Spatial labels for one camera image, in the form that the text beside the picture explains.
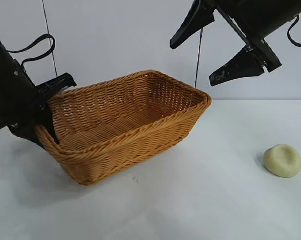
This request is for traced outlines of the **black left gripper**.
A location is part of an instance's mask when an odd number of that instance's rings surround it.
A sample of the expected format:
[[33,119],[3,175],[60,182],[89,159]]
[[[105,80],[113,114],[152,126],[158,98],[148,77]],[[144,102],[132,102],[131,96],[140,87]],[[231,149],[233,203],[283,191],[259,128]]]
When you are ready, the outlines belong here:
[[[55,143],[60,144],[50,107],[42,103],[39,90],[18,61],[0,44],[0,130],[28,120],[41,124]],[[12,134],[45,149],[31,126],[13,127]]]

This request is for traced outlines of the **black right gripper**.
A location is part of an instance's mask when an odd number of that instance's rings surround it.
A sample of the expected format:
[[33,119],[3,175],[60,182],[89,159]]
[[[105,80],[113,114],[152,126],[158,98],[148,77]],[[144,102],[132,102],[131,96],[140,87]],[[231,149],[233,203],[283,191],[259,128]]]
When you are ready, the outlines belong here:
[[[245,42],[245,47],[209,76],[212,87],[242,78],[259,77],[281,67],[265,38],[294,20],[301,0],[218,0],[216,9]],[[182,25],[170,40],[175,50],[199,30],[215,21],[214,0],[194,0]]]

